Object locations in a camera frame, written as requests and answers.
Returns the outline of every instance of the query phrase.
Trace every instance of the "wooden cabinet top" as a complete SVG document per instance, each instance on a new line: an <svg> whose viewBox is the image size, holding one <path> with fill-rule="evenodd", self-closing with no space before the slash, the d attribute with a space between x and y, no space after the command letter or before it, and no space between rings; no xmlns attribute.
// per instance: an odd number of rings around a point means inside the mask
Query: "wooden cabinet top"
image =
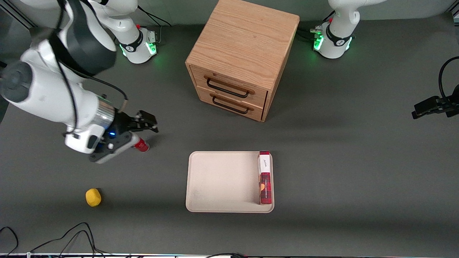
<svg viewBox="0 0 459 258"><path fill-rule="evenodd" d="M220 0L186 63L272 90L300 17L241 0Z"/></svg>

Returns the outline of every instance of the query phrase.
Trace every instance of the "drawer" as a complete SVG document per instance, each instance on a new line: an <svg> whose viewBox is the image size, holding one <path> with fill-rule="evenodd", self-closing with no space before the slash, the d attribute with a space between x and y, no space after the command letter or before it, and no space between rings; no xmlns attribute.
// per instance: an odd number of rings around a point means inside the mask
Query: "drawer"
<svg viewBox="0 0 459 258"><path fill-rule="evenodd" d="M227 98L225 96L222 96L221 94L217 94L213 91L201 87L196 87L196 91L198 93L199 99L205 103L209 103L211 105L221 107L233 113L257 121L261 121L263 109L260 107L253 106L240 101L235 101L234 99Z"/></svg>
<svg viewBox="0 0 459 258"><path fill-rule="evenodd" d="M236 82L226 76L212 73L205 69L191 67L196 86L211 90L218 95L226 96L237 101L264 107L267 91L250 85Z"/></svg>

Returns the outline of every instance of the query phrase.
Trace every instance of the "yellow object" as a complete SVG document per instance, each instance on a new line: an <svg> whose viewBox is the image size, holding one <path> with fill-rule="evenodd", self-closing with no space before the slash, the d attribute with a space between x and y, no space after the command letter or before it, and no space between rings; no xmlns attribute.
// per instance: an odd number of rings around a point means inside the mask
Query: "yellow object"
<svg viewBox="0 0 459 258"><path fill-rule="evenodd" d="M96 207L102 201L101 193L96 188L91 188L86 191L86 202L91 207Z"/></svg>

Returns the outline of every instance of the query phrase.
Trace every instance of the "cable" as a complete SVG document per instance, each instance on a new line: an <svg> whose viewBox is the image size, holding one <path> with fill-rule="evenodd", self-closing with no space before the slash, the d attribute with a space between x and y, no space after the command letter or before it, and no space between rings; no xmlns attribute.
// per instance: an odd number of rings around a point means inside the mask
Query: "cable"
<svg viewBox="0 0 459 258"><path fill-rule="evenodd" d="M211 258L211 257L221 256L221 255L231 255L231 256L234 256L233 258L245 258L245 256L243 254L236 253L236 252L217 253L217 254L213 254L213 255L207 256L206 258Z"/></svg>
<svg viewBox="0 0 459 258"><path fill-rule="evenodd" d="M456 60L456 59L459 59L459 56L455 56L455 57L452 57L450 59L448 59L443 65L442 65L442 68L440 68L440 73L438 74L438 88L440 89L440 94L442 95L442 98L445 100L445 102L450 106L452 107L455 111L458 111L459 112L459 107L457 107L456 105L453 105L451 104L451 102L449 101L449 99L446 97L445 95L445 92L443 90L443 82L442 82L442 79L443 79L443 71L445 70L446 66L451 63L452 61Z"/></svg>
<svg viewBox="0 0 459 258"><path fill-rule="evenodd" d="M161 43L161 39L162 39L162 26L159 26L159 40L158 40L158 44Z"/></svg>
<svg viewBox="0 0 459 258"><path fill-rule="evenodd" d="M154 22L156 22L156 24L158 24L159 26L159 40L158 40L158 43L161 43L161 39L162 39L162 25L159 24L159 22L157 20L155 20L155 18L153 18L152 16L150 16L149 14L147 14L148 17L150 17L150 19L152 19Z"/></svg>
<svg viewBox="0 0 459 258"><path fill-rule="evenodd" d="M61 27L61 24L62 24L62 21L63 21L63 18L64 18L64 11L63 10L65 8L65 4L64 4L64 2L62 0L57 0L57 3L61 7L61 12L59 13L59 19L57 20L56 28L53 30L53 33L56 33L56 34L60 30L60 27ZM62 133L63 136L66 136L66 135L69 135L69 134L72 134L73 132L75 132L75 129L77 128L77 125L78 125L77 104L76 104L76 101L75 101L75 96L73 95L72 88L70 87L70 83L68 82L67 76L65 76L64 70L62 69L61 65L59 64L60 60L59 60L58 57L56 57L56 55L54 55L54 58L56 60L57 67L59 68L59 71L61 72L61 75L64 78L64 83L65 83L65 86L67 87L67 90L68 90L68 93L70 95L70 98L72 99L73 121L75 122L75 124L73 126L73 129L70 132Z"/></svg>
<svg viewBox="0 0 459 258"><path fill-rule="evenodd" d="M312 37L311 37L311 38L308 38L308 37L306 37L306 36L304 36L304 35L301 35L301 34L298 33L298 32L295 33L295 34L298 35L298 36L300 36L300 37L302 37L303 39L307 39L307 40L313 40L313 39L314 39L314 38L312 38Z"/></svg>
<svg viewBox="0 0 459 258"><path fill-rule="evenodd" d="M327 20L328 18L330 18L330 16L332 16L334 13L335 13L335 10L333 10L333 11L327 16L327 18L323 19L322 21L323 21L323 22L326 21L326 20Z"/></svg>
<svg viewBox="0 0 459 258"><path fill-rule="evenodd" d="M125 93L122 89L120 89L120 88L118 88L117 86L115 86L115 85L113 85L113 84L111 84L111 83L108 83L108 82L106 82L106 81L104 81L104 80L101 80L101 79L98 79L98 78L95 78L95 77L86 75L86 74L84 74L84 73L81 73L81 72L79 72L79 71L77 71L77 70L71 68L70 66L64 64L64 63L63 63L63 65L64 65L65 67L67 67L68 69L70 69L72 72L76 73L77 75L79 75L79 76L81 76L81 77L83 77L83 78L90 79L90 80L96 81L96 82L98 82L98 83L105 84L105 85L107 85L108 87L110 87L110 88L112 88L112 89L115 89L115 90L117 90L119 93L121 93L121 94L123 95L123 97L124 97L124 101L123 101L123 103L121 104L121 107L120 107L120 109L118 110L118 113L123 112L124 108L126 107L126 105L127 105L127 103L128 103L128 96L126 95L126 93Z"/></svg>
<svg viewBox="0 0 459 258"><path fill-rule="evenodd" d="M61 72L61 75L64 78L65 86L67 87L70 98L72 99L73 121L75 122L75 125L73 126L73 129L70 132L65 132L62 134L63 136L66 136L66 135L74 133L75 129L77 128L77 125L78 125L77 103L75 101L75 95L73 95L73 91L72 91L72 88L70 87L70 83L68 82L67 76L65 76L64 70L62 69L61 64L59 63L59 58L57 58L56 56L54 57L56 60L57 67L59 67L59 71Z"/></svg>
<svg viewBox="0 0 459 258"><path fill-rule="evenodd" d="M17 247L19 246L19 239L17 238L17 235L16 233L14 232L14 230L10 227L3 227L0 229L0 233L4 230L4 229L9 229L11 231L11 233L13 233L14 235L14 238L16 239L16 246L13 248L13 250L11 250L7 255L5 255L3 258L6 258L8 257L8 255L10 255L12 252L14 252L14 250L17 249Z"/></svg>
<svg viewBox="0 0 459 258"><path fill-rule="evenodd" d="M159 19L159 20L163 21L163 22L167 23L170 27L172 27L172 25L171 25L170 23L168 23L167 21L161 19L160 17L158 17L158 16L156 16L156 15L154 15L154 14L151 14L151 13L145 11L142 7L137 6L137 8L138 8L139 10L141 10L142 12L144 12L144 13L146 13L146 14L148 14L148 15L151 15L151 16L155 17L156 19Z"/></svg>
<svg viewBox="0 0 459 258"><path fill-rule="evenodd" d="M73 241L73 239L74 239L75 237L77 237L81 232L84 232L84 233L86 234L86 237L88 238L89 244L91 245L92 257L94 258L94 256L95 256L94 246L92 245L91 239L89 238L88 232L87 232L86 230L80 230L80 231L78 231L75 235L73 235L72 238L70 239L70 241L67 242L67 244L65 245L65 247L62 249L61 253L59 254L59 257L62 257L62 253L64 252L65 248L67 248L67 246L70 245L70 243Z"/></svg>
<svg viewBox="0 0 459 258"><path fill-rule="evenodd" d="M150 17L150 19L152 19L156 24L158 24L159 27L162 27L162 25L159 24L159 22L158 22L157 20L155 20L155 18L153 18L153 16L149 15L148 13L147 13L147 15L148 15L148 17Z"/></svg>
<svg viewBox="0 0 459 258"><path fill-rule="evenodd" d="M67 234L68 234L70 231L72 231L74 228L76 228L76 227L78 227L78 226L80 226L80 225L82 225L82 224L84 224L84 225L86 225L86 227L88 227L88 230L89 230L89 233L90 233L90 237L91 237L91 241L90 241L90 242L91 242L92 247L94 247L94 250L96 250L98 253L100 253L100 254L102 254L102 255L103 255L103 253L108 253L108 252L105 252L105 251L103 251L103 250L98 249L98 248L95 247L94 236L93 236L92 230L91 230L91 228L89 227L89 224L88 224L87 222L81 222L81 223L76 224L76 225L73 226L71 229L67 230L67 232L65 232L65 234L64 234L62 237L56 238L56 239L53 239L53 240L49 240L49 241L47 241L47 242L45 242L45 243L43 243L43 244L41 244L41 245L35 247L34 249L30 250L29 252L33 252L33 251L37 250L38 248L40 248L40 247L42 247L42 246L45 246L45 245L47 245L47 244L49 244L49 243L52 243L52 242L54 242L54 241L58 241L58 240L63 239L65 236L67 236Z"/></svg>

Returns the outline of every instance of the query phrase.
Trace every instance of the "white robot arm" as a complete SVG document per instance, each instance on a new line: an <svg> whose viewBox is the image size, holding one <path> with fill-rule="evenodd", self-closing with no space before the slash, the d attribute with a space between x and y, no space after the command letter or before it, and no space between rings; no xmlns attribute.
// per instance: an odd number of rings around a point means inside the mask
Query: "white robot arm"
<svg viewBox="0 0 459 258"><path fill-rule="evenodd" d="M118 39L123 54L131 63L144 63L156 54L154 31L138 28L130 17L117 17L133 13L138 6L137 0L89 0L89 3L99 21Z"/></svg>
<svg viewBox="0 0 459 258"><path fill-rule="evenodd" d="M83 89L85 78L113 66L116 47L86 0L66 0L62 5L70 18L68 24L2 71L0 94L28 113L64 123L70 148L92 153L94 162L107 160L126 145L140 142L132 132L157 132L156 119L146 112L131 118Z"/></svg>
<svg viewBox="0 0 459 258"><path fill-rule="evenodd" d="M314 50L326 58L335 59L341 57L349 48L352 33L360 21L359 7L376 5L387 0L328 0L335 10L333 21L325 21L323 24L311 29L316 33Z"/></svg>

